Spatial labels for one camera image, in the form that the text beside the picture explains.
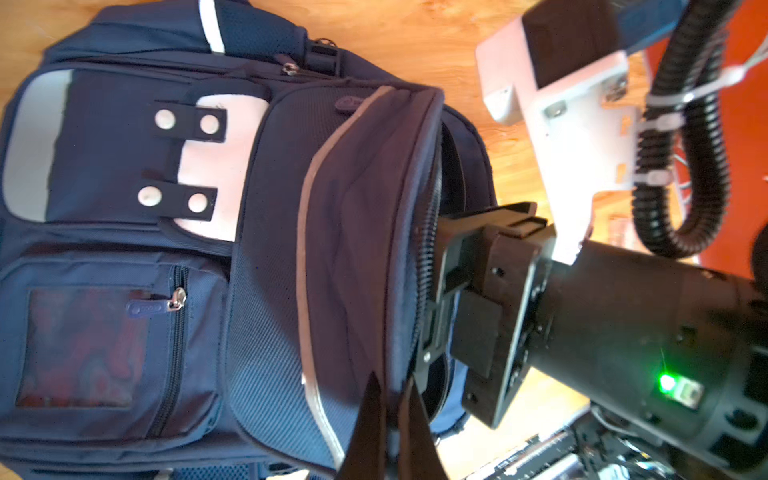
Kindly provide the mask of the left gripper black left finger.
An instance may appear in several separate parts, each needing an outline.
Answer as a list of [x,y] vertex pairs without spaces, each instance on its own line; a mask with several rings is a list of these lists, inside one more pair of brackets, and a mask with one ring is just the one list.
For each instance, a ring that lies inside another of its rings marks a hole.
[[382,480],[386,466],[386,413],[378,376],[368,377],[363,401],[336,480]]

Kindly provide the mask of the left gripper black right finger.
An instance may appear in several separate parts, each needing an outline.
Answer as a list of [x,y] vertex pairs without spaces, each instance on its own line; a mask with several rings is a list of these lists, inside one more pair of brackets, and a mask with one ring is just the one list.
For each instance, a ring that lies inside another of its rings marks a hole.
[[410,378],[405,384],[398,410],[398,478],[446,480],[429,427],[421,395]]

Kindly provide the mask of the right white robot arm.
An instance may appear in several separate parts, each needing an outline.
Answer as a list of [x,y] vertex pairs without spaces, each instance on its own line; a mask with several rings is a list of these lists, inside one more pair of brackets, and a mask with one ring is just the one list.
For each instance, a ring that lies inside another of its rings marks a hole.
[[645,118],[683,118],[693,183],[690,214],[669,223],[662,191],[633,192],[646,246],[585,243],[571,266],[549,260],[552,226],[514,208],[441,219],[457,289],[452,353],[469,369],[463,407],[493,427],[536,368],[598,405],[736,479],[767,475],[767,293],[684,258],[722,225],[730,184],[718,100],[732,1],[697,1],[662,57]]

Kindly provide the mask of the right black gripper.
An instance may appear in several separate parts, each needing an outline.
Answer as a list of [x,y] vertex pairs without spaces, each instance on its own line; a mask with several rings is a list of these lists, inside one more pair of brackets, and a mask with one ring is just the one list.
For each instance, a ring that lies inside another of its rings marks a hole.
[[413,374],[431,414],[452,362],[489,427],[537,369],[734,479],[767,475],[767,249],[752,279],[586,242],[564,264],[532,203],[429,213]]

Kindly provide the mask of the navy blue backpack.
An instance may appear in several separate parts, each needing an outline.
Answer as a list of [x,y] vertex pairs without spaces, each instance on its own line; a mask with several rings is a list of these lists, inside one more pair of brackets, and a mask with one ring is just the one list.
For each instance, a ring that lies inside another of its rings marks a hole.
[[1,461],[26,479],[384,478],[429,213],[496,204],[442,90],[245,1],[101,10],[1,127]]

